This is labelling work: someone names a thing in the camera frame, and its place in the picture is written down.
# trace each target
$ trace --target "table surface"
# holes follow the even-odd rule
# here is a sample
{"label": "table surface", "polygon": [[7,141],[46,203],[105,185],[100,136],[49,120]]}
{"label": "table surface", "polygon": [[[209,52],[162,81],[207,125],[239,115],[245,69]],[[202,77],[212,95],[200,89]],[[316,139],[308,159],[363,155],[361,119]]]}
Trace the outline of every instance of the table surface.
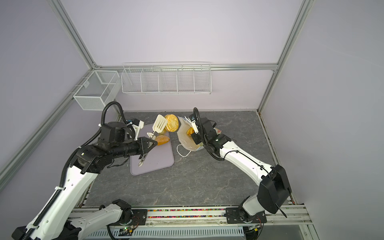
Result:
{"label": "table surface", "polygon": [[[127,119],[137,118],[151,124],[162,113],[125,113]],[[192,112],[174,112],[189,116]],[[200,112],[217,122],[216,127],[236,144],[259,160],[275,165],[263,129],[253,111]],[[228,161],[217,161],[205,149],[181,157],[176,146],[180,144],[176,132],[170,132],[174,164],[153,172],[133,176],[130,163],[105,168],[96,178],[84,205],[109,205],[122,199],[133,207],[238,205],[247,196],[254,195],[258,186],[239,168]],[[182,146],[181,154],[188,153]]]}

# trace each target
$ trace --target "wire shelf rack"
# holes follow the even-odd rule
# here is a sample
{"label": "wire shelf rack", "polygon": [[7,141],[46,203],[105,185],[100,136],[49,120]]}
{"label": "wire shelf rack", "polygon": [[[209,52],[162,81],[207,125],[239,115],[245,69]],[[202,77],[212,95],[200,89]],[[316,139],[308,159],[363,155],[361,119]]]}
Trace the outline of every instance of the wire shelf rack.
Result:
{"label": "wire shelf rack", "polygon": [[122,92],[126,94],[210,94],[212,78],[209,63],[178,65],[138,65],[124,63]]}
{"label": "wire shelf rack", "polygon": [[94,70],[73,95],[83,110],[103,110],[121,88],[117,71]]}

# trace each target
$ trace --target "ventilation grille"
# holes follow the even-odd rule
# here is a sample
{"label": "ventilation grille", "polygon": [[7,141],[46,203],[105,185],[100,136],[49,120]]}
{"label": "ventilation grille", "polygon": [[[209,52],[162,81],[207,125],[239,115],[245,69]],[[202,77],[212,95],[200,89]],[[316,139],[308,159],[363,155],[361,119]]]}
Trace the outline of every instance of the ventilation grille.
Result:
{"label": "ventilation grille", "polygon": [[[162,227],[138,228],[132,236],[118,236],[119,229],[112,230],[115,238],[201,238],[201,237],[243,237],[243,227]],[[102,228],[86,239],[109,239],[106,229]]]}

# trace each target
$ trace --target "white label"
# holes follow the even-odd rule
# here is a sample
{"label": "white label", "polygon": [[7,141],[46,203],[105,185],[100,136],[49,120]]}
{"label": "white label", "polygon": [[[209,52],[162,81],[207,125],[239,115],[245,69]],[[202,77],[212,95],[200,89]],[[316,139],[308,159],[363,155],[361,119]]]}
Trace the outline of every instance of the white label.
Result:
{"label": "white label", "polygon": [[89,86],[89,81],[85,81],[85,83],[83,84],[84,88],[87,88]]}

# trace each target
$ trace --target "orange food item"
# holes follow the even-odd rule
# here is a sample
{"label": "orange food item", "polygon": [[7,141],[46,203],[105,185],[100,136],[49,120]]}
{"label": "orange food item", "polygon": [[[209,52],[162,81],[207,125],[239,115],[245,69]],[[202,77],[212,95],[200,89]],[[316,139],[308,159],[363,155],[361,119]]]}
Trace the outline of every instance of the orange food item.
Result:
{"label": "orange food item", "polygon": [[191,128],[188,129],[187,135],[190,136],[194,132],[195,132],[195,130],[193,130],[193,127],[191,127]]}
{"label": "orange food item", "polygon": [[157,145],[163,145],[164,143],[169,142],[169,137],[165,135],[158,135],[155,139]]}
{"label": "orange food item", "polygon": [[168,123],[167,123],[165,129],[168,132],[175,132],[179,128],[178,118],[173,114],[167,114],[164,117],[168,120]]}
{"label": "orange food item", "polygon": [[167,133],[167,130],[166,130],[166,128],[164,128],[164,130],[161,133],[159,133],[159,135],[164,135],[166,133]]}

